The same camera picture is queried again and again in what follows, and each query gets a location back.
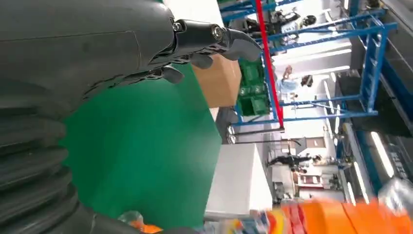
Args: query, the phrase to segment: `black robotic arm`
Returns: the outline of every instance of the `black robotic arm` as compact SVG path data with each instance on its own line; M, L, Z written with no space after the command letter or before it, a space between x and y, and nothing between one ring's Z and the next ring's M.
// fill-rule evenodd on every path
M79 202L61 121L103 89L178 82L173 63L260 52L244 33L175 21L152 0L1 0L0 233L138 233Z

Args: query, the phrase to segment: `fluorescent light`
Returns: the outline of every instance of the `fluorescent light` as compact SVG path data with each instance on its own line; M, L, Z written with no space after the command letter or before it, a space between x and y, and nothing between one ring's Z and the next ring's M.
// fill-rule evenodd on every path
M328 85L327 85L327 82L326 82L326 81L324 81L324 89L325 89L325 94L327 95L327 99L331 99L330 90L328 89ZM328 103L329 103L329 105L330 105L331 113L334 114L333 102L332 102L332 101L328 101Z
M337 50L348 46L351 46L351 42L349 41L343 43L337 43L336 41L327 41L319 44L307 45L305 47L290 49L286 54L277 55L276 62L282 61L284 59L296 58L297 56L312 55L330 50Z
M335 132L336 134L338 134L338 126L340 125L340 118L338 117L339 114L341 114L341 108L340 108L340 105L337 105L336 128L334 129L334 132Z
M333 67L328 69L321 69L321 70L312 70L309 72L297 72L290 75L290 78L299 78L306 75L316 75L316 74L324 74L330 72L338 72L338 71L345 71L350 69L350 66L340 66L340 67Z
M356 199L354 198L353 188L350 182L347 182L347 187L349 188L350 200L353 205L356 205Z
M363 178L361 177L361 171L360 171L360 168L358 167L357 162L354 162L354 168L356 169L357 179L358 179L358 183L360 184L361 192L363 193L363 198L366 201L366 203L369 204L370 200L367 197L366 186L364 185Z
M344 0L344 9L348 10L349 0Z
M332 72L330 73L331 79L333 79L333 82L335 83L337 81L336 73Z
M324 113L325 115L327 114L327 108L324 107ZM325 118L325 122L327 123L327 129L328 129L328 133L330 134L330 138L331 140L333 139L333 131L331 130L331 123L330 123L330 119L329 118Z
M294 57L294 58L289 58L289 59L276 58L274 66L294 64L294 63L297 63L297 62L303 62L303 61L314 60L314 59L321 59L321 58L325 58L325 57L330 57L330 56L335 56L335 55L342 55L342 54L347 54L347 53L351 53L351 49L324 52L324 53L312 54L312 55L307 55L307 56L302 56L302 57Z
M384 149L383 143L381 142L379 135L376 132L371 132L371 135L375 143L375 146L377 148L378 154L380 155L381 162L383 163L384 169L386 169L387 175L389 177L393 177L394 169L389 160L389 156L387 155L386 150Z

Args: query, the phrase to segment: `green surface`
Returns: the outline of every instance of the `green surface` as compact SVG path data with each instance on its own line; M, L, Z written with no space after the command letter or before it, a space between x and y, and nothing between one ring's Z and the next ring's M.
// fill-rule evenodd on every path
M105 91L67 119L62 142L80 200L162 228L202 225L221 138L191 66L185 80Z

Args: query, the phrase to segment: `metal bar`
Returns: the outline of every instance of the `metal bar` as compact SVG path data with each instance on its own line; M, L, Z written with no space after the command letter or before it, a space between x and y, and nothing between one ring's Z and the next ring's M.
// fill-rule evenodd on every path
M226 6L226 7L221 8L220 11L223 12L223 11L228 11L228 9L229 10L230 9L237 9L238 7L242 7L242 6L246 6L248 4L251 4L251 2L252 2L251 0L239 1L237 3L234 3L234 4L230 5L230 6Z
M386 28L387 30L396 29L397 24L396 23L390 23L390 24L386 24L384 26L374 26L374 27L371 27L371 28L366 28L364 30L356 31L356 33L352 33L352 32L342 33L342 34L338 34L338 35L334 35L334 36L331 35L329 37L321 38L319 40L308 41L308 42L303 42L303 43L294 43L294 44L291 44L291 45L272 48L270 50L270 53L285 51L285 50L288 50L288 49L298 48L298 47L307 46L307 45L314 45L314 44L318 44L318 43L322 43L322 42L326 42L326 41L337 40L337 39L342 39L342 38L350 38L350 37L367 35L367 34L371 34L371 33L376 33L380 30L383 30L384 28Z
M241 110L240 110L240 107L238 106L238 104L235 104L234 109L235 109L235 112L237 113L238 122L242 123L243 118L241 117Z
M260 120L254 122L238 122L232 123L232 126L251 126L251 125L261 125L261 124L271 124L271 123L279 123L278 119L271 119L271 120Z
M315 106L319 106L319 107L325 107L325 108L328 108L328 109L333 109L333 110L340 110L340 111L342 111L342 112L347 112L347 110L343 110L343 109L339 109L339 108L337 108L337 107L333 107L333 108L331 108L331 106L330 105L323 105L323 104L319 104L319 103L312 103L312 105L315 105Z
M235 144L251 144L251 143L271 143L271 142L295 142L297 145L301 146L297 140L288 140L288 139L281 139L281 140L261 140L261 141L243 141L243 142L235 142Z
M366 53L364 55L364 68L361 74L360 93L362 96L362 100L360 102L361 102L361 106L363 107L364 111L368 111L367 110L368 97L366 97L364 93L367 92L365 88L366 88L366 83L369 79L369 76L373 75L372 70L374 69L375 65L373 64L371 59L374 57L375 49L376 49L375 43L373 42L373 37L371 35L367 36L365 45L367 48L366 48Z
M257 116L257 117L254 117L253 119L249 120L248 122L253 122L253 121L256 121L257 119L259 119L259 118L261 118L261 117L263 117L263 116Z
M357 32L362 32L363 29L345 29L345 30L329 30L329 29L307 29L303 32L300 33L357 33ZM268 37L269 41L272 40L276 40L282 37L285 37L284 34L274 34L274 35L270 35ZM255 39L256 42L262 42L261 38L257 38Z
M223 10L221 10L221 13L231 12L231 11L250 10L252 8L253 8L252 6L240 6L240 7L234 7L234 8L229 8L229 9L223 9Z
M369 102L367 106L368 112L373 111L373 108L374 108L375 98L377 96L378 82L380 80L381 67L383 65L383 60L384 60L384 52L386 49L388 33L389 33L388 30L383 30L383 32L381 33L381 42L380 42L380 47L378 49L378 53L376 54L376 64L374 67L375 71L373 74L371 92L370 92Z
M315 119L325 119L325 118L353 118L353 117L366 117L366 116L376 116L378 115L377 111L373 112L358 112L358 113L344 113L339 115L326 115L326 116L317 116L317 117L301 117L301 118L285 118L285 122L290 121L300 121L300 120L315 120Z
M255 12L256 12L255 9L251 8L250 10L245 10L245 11L241 11L241 12L229 15L229 16L225 16L225 17L222 18L222 21L223 22L230 22L231 20L236 20L236 19L239 19L239 18L243 18L245 16L254 14Z
M275 132L284 132L284 131L285 131L284 128L263 129L263 130L257 130L257 131L234 133L233 136L240 137L240 136L250 136L250 135L255 135L255 134L275 133Z
M349 16L355 16L358 14L359 0L350 0Z
M264 78L265 78L265 82L269 86L268 93L269 93L270 102L271 102L272 116L274 119L276 119L278 118L278 115L277 115L277 106L275 104L275 98L278 99L278 97L277 97L277 94L274 96L274 94L272 93L272 86L275 86L275 84L271 83L267 69L264 69Z
M265 31L265 23L264 23L264 16L263 16L263 8L261 5L261 1L260 0L255 0L255 4L256 4L256 8L257 8L257 15L258 15L258 20L260 23L260 30L261 30L261 35L264 41L268 41L267 40L267 32ZM274 119L278 119L278 122L280 123L280 128L284 127L284 122L283 122L283 118L282 118L282 111L281 111L281 107L280 104L278 102L278 98L277 98L277 91L275 88L275 78L274 78L274 71L272 70L272 64L271 64L271 56L270 56L270 52L269 52L269 47L268 47L268 43L264 43L264 64L266 66L266 70L268 71L268 79L269 79L269 84L271 86L271 92L272 92L272 96L274 98L274 104L275 104L275 108L277 111L277 116L273 116Z
M289 103L281 103L281 106L295 106L295 105L306 105L320 102L329 102L329 101L346 101L346 100L358 100L360 95L348 95L342 97L333 97L331 99L319 99L319 100L309 100L309 101L293 101Z

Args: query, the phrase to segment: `person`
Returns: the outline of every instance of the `person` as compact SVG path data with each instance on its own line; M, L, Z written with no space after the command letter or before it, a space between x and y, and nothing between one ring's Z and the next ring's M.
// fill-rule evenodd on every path
M289 165L290 168L295 168L301 162L312 160L314 163L317 163L321 161L321 159L322 158L320 155L311 157L309 154L307 154L304 157L300 157L300 156L296 156L296 155L293 156L293 155L288 154L287 156L279 156L279 157L273 158L271 161L267 163L267 167L270 167L279 162L281 164Z
M313 85L313 76L306 75L301 78L290 78L290 75L293 71L291 65L288 65L285 69L282 79L276 81L277 88L281 93L295 93L296 90L300 87L307 86L311 87Z

